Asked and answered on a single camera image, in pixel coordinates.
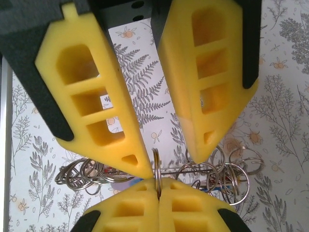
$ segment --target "metal wire puzzle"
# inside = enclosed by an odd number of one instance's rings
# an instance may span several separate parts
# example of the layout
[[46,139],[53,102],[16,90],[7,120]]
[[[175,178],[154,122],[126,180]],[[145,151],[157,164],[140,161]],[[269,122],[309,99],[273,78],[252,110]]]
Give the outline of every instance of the metal wire puzzle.
[[[246,159],[236,159],[232,161],[232,155],[239,151],[250,150],[255,153],[255,157]],[[220,159],[216,159],[216,153],[219,151]],[[250,181],[249,176],[260,172],[265,164],[261,155],[245,146],[233,150],[228,162],[225,161],[223,150],[217,146],[210,158],[203,163],[196,164],[191,161],[188,150],[186,150],[185,157],[187,163],[181,167],[163,168],[160,167],[159,152],[153,149],[154,153],[154,177],[156,179],[156,189],[158,198],[161,194],[162,182],[161,176],[172,177],[176,180],[180,179],[180,175],[190,175],[192,182],[189,183],[192,187],[199,189],[212,196],[217,196],[215,193],[220,193],[222,200],[228,202],[230,205],[237,205],[243,202],[249,194]],[[258,168],[253,171],[248,171],[248,162],[251,164],[258,164]],[[133,179],[134,176],[124,173],[120,170],[108,167],[102,163],[96,162],[89,158],[82,158],[60,168],[60,172],[55,177],[55,182],[59,185],[67,185],[72,190],[83,190],[90,195],[96,195],[101,188],[101,185],[107,183],[122,183]],[[246,184],[247,190],[241,194],[240,184]],[[87,189],[90,186],[97,185],[95,193],[89,193]]]

